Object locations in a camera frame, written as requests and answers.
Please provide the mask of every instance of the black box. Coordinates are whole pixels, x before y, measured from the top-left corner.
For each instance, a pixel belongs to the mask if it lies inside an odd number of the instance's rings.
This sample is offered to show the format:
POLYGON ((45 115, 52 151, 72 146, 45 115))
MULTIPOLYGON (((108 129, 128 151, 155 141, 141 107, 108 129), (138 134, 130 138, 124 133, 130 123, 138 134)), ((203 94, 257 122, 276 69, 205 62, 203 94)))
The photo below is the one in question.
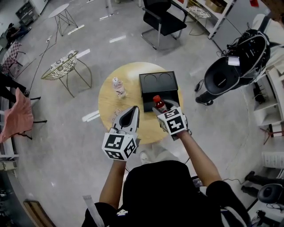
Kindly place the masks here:
POLYGON ((178 83, 173 71, 139 74, 144 112, 151 112, 155 103, 153 97, 160 95, 161 99, 176 101, 178 99, 178 83))

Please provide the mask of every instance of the pink cloth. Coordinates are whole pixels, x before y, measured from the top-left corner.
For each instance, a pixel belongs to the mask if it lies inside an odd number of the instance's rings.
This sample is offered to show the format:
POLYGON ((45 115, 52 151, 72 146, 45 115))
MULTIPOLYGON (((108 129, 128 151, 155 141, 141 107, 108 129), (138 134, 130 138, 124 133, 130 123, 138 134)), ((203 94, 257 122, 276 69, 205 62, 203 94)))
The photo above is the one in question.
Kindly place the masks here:
POLYGON ((14 106, 4 112, 4 128, 0 134, 0 143, 17 133, 32 129, 34 117, 31 100, 26 98, 19 88, 16 89, 16 100, 14 106))

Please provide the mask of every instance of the red bottle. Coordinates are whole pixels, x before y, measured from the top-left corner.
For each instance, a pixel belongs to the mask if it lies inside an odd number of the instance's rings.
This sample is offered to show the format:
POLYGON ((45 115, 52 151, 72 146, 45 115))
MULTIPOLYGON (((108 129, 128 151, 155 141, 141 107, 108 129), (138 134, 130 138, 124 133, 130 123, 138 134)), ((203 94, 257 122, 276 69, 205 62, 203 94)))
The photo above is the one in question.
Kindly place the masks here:
POLYGON ((160 95, 154 96, 154 97, 153 97, 153 100, 154 100, 154 102, 155 102, 156 108, 159 109, 159 111, 160 111, 161 113, 165 113, 165 112, 168 111, 168 109, 167 109, 165 103, 161 100, 160 95))

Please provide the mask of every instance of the black office chair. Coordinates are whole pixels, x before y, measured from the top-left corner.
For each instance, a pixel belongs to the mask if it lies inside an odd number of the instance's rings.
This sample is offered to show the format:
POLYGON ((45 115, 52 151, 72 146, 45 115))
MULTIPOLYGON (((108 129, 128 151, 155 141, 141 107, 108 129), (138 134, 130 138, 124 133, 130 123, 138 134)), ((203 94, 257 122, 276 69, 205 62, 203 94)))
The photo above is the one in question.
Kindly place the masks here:
POLYGON ((185 20, 188 12, 179 6, 177 3, 172 0, 144 0, 145 11, 143 20, 152 26, 153 28, 147 30, 141 34, 142 38, 150 44, 155 50, 159 48, 160 44, 160 34, 163 36, 169 35, 174 32, 180 31, 178 36, 172 35, 175 39, 178 39, 181 36, 182 29, 186 27, 185 20), (167 10, 174 5, 175 7, 182 10, 185 14, 183 21, 179 20, 172 14, 168 13, 167 10), (157 46, 153 45, 149 40, 147 40, 143 35, 152 31, 158 31, 158 44, 157 46))

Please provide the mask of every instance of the round wooden table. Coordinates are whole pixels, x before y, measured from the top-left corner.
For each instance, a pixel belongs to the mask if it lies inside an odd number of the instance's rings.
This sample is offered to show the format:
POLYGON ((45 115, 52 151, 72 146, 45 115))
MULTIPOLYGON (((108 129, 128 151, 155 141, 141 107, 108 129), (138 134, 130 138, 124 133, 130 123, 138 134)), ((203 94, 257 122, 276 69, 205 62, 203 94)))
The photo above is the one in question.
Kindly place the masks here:
MULTIPOLYGON (((166 137, 168 133, 160 128, 157 116, 153 112, 144 113, 139 83, 139 74, 166 71, 160 66, 146 62, 129 63, 113 71, 106 78, 99 92, 99 113, 107 130, 112 126, 111 118, 115 110, 123 111, 130 106, 138 106, 140 109, 140 123, 137 133, 138 138, 141 139, 140 144, 154 143, 166 137), (123 81, 126 97, 119 99, 116 95, 112 88, 113 77, 123 81)), ((183 98, 180 90, 178 90, 178 97, 181 109, 183 109, 183 98)))

